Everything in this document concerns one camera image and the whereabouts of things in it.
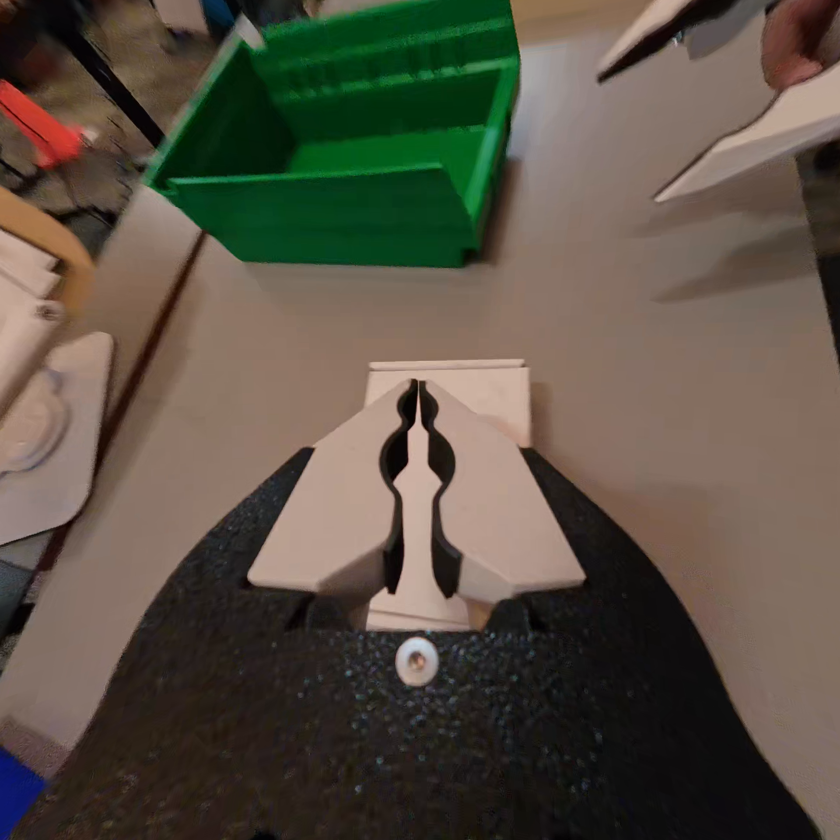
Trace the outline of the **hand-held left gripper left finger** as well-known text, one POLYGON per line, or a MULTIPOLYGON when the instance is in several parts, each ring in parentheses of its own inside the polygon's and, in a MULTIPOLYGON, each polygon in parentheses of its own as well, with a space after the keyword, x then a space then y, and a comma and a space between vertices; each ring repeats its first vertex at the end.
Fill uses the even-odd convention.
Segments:
POLYGON ((418 381, 398 382, 307 450, 289 498, 247 573, 253 586, 315 595, 394 593, 418 381))

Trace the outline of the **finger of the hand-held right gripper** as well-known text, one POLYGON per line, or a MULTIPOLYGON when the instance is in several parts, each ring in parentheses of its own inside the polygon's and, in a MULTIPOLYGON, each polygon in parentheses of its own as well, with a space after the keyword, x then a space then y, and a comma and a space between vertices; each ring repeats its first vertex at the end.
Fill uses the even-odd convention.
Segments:
POLYGON ((822 74, 779 94, 755 120, 721 136, 654 196, 656 203, 703 192, 762 165, 835 140, 839 72, 822 74))
POLYGON ((604 83, 670 45, 689 25, 715 17, 728 7, 767 7, 771 1, 653 1, 622 33, 602 58, 596 80, 604 83))

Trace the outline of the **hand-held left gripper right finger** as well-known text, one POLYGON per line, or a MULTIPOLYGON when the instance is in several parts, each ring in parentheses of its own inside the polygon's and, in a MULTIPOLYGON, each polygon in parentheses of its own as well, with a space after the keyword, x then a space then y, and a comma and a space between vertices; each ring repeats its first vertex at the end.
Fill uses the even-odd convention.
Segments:
POLYGON ((494 606, 583 585, 586 574, 518 443, 434 381, 420 381, 432 500, 430 552, 443 597, 494 606))

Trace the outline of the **white cardboard mailer box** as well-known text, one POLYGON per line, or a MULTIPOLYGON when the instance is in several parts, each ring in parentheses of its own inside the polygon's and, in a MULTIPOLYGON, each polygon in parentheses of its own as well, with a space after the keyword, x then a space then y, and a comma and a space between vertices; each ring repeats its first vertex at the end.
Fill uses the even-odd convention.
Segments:
MULTIPOLYGON (((523 360, 371 362, 364 404, 409 378, 441 385, 517 445, 530 445, 530 371, 523 360)), ((431 507, 439 487, 427 463, 427 432, 418 417, 408 435, 407 466, 395 481, 403 502, 402 574, 394 594, 383 590, 371 599, 370 631, 461 632, 472 627, 468 605, 456 596, 445 598, 434 578, 431 507)))

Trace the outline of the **green plastic bin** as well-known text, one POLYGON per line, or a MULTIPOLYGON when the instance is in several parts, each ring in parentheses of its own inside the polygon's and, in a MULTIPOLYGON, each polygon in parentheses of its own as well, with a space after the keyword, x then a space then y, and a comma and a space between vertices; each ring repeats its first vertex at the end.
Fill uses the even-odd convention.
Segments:
POLYGON ((521 59, 508 1, 262 28, 220 59, 146 185, 245 262, 458 268, 483 246, 521 59))

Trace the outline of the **blue plastic bin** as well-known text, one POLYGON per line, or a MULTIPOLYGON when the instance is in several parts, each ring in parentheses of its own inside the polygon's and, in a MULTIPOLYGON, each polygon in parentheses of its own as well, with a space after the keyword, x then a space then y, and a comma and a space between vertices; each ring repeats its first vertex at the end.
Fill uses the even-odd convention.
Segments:
POLYGON ((1 839, 8 839, 46 788, 46 781, 1 749, 1 839))

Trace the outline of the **white stand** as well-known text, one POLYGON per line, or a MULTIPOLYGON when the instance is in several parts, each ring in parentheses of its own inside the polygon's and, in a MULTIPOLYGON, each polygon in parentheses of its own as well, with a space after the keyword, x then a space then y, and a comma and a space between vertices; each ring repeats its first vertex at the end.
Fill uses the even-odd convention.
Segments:
POLYGON ((113 339, 55 347, 2 419, 1 544, 56 529, 91 493, 113 339))

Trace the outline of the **printed instruction sheet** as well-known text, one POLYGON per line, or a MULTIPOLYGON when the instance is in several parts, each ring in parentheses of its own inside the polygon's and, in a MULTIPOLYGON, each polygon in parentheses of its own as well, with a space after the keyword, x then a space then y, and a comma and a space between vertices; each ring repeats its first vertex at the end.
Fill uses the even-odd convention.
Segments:
POLYGON ((60 258, 1 232, 1 414, 42 365, 66 319, 53 299, 61 282, 60 258))

